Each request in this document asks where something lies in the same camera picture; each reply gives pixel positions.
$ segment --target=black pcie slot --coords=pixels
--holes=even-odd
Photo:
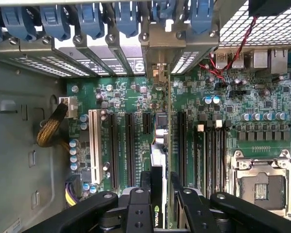
[[[129,187],[136,184],[136,158],[135,158],[135,127],[134,115],[125,113],[126,126],[126,158],[127,158],[127,182]]]
[[[186,186],[186,113],[178,112],[178,166],[182,185]]]
[[[143,123],[143,132],[144,134],[151,134],[151,113],[142,113],[142,123]]]
[[[111,139],[111,182],[112,188],[118,188],[120,185],[119,181],[119,169],[118,169],[118,133],[117,133],[117,119],[116,114],[109,115],[109,134]]]

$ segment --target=white pci slot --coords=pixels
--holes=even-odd
[[[88,110],[88,116],[92,183],[100,184],[103,179],[100,110]]]

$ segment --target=white label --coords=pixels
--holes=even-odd
[[[8,229],[2,233],[18,233],[21,229],[20,218],[17,219]]]

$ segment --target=power wire bundle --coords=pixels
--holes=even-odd
[[[69,184],[66,184],[65,198],[69,206],[74,206],[79,202],[79,200],[73,195],[72,188]]]
[[[214,63],[214,61],[213,61],[213,59],[212,59],[211,54],[209,54],[209,58],[210,58],[211,65],[213,66],[213,70],[210,70],[209,68],[207,68],[206,66],[201,65],[201,64],[199,64],[199,66],[202,67],[202,68],[204,68],[204,69],[206,69],[206,70],[208,70],[210,73],[214,74],[214,75],[217,76],[219,79],[222,79],[223,81],[225,81],[225,80],[224,80],[224,77],[222,76],[222,73],[223,73],[225,70],[229,70],[229,69],[232,68],[233,63],[234,63],[234,62],[236,61],[236,59],[239,57],[239,54],[241,53],[241,51],[242,51],[244,45],[246,44],[247,39],[248,39],[248,37],[250,36],[250,34],[251,34],[251,32],[252,32],[252,29],[254,28],[254,26],[255,26],[255,24],[256,24],[256,22],[257,22],[257,19],[258,19],[257,17],[253,17],[253,20],[251,21],[250,26],[249,26],[248,30],[246,31],[246,33],[245,33],[245,35],[244,35],[244,38],[243,38],[243,40],[242,40],[242,43],[241,43],[240,47],[237,49],[237,51],[236,51],[236,53],[235,53],[235,56],[233,57],[233,59],[232,59],[232,60],[231,60],[231,61],[230,61],[230,62],[229,62],[229,63],[228,63],[228,64],[227,64],[223,69],[221,69],[221,70],[216,69],[216,67],[215,67],[215,63]]]
[[[51,147],[55,143],[59,143],[62,145],[67,151],[69,151],[69,145],[62,139],[57,140],[56,142],[53,140],[52,136],[58,130],[60,124],[62,123],[66,113],[68,111],[68,106],[65,103],[58,104],[56,110],[49,117],[45,125],[39,131],[38,136],[36,138],[37,144],[40,147]]]

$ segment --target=motherboard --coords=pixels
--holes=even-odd
[[[229,192],[291,220],[291,66],[275,78],[232,69],[223,80],[196,68],[164,86],[147,77],[71,79],[67,95],[77,100],[69,145],[81,200],[139,186],[161,151],[183,186],[206,198]]]

